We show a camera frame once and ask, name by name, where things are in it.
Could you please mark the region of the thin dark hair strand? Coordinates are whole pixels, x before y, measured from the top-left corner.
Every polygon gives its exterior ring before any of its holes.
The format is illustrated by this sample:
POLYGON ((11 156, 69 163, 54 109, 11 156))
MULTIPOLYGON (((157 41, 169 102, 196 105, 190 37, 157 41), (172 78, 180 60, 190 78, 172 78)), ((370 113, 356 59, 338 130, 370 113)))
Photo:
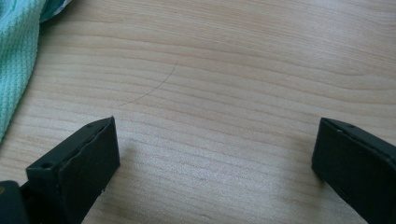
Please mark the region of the thin dark hair strand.
POLYGON ((142 99, 142 98, 144 98, 144 97, 146 97, 146 96, 152 94, 154 91, 156 91, 157 89, 159 89, 159 88, 161 87, 161 85, 164 84, 164 83, 169 79, 170 76, 173 75, 173 73, 175 72, 175 70, 176 70, 176 68, 177 68, 177 65, 178 65, 178 62, 175 62, 175 64, 174 64, 172 70, 167 74, 166 78, 165 78, 160 84, 158 84, 155 88, 151 89, 150 91, 148 91, 148 92, 146 92, 146 93, 143 93, 141 96, 138 96, 138 97, 134 98, 133 100, 128 100, 128 101, 126 101, 125 103, 122 103, 122 104, 120 104, 120 105, 118 105, 118 106, 124 106, 124 105, 131 104, 131 103, 133 103, 133 102, 135 102, 135 101, 138 101, 138 100, 140 100, 140 99, 142 99))

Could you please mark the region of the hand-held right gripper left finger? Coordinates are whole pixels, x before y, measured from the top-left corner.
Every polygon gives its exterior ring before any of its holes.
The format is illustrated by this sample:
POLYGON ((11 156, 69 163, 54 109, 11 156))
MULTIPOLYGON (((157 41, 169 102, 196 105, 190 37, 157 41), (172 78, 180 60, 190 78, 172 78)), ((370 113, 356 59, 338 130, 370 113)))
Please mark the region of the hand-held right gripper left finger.
POLYGON ((91 122, 26 168, 22 186, 34 224, 81 224, 120 167, 115 119, 91 122))

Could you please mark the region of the mint green knit cloth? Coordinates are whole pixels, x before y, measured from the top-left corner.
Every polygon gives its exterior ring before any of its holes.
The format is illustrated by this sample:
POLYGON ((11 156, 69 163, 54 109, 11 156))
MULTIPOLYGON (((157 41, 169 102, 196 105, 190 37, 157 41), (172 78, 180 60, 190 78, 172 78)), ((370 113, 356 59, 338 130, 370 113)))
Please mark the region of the mint green knit cloth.
POLYGON ((0 142, 33 73, 40 24, 73 0, 0 0, 0 142))

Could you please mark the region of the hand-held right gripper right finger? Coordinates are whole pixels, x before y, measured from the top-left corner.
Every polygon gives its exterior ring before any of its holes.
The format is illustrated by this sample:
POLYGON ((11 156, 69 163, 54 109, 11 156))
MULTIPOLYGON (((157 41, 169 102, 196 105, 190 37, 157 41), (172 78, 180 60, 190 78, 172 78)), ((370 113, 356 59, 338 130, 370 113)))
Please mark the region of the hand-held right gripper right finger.
POLYGON ((369 224, 396 224, 396 146, 323 118, 312 169, 369 224))

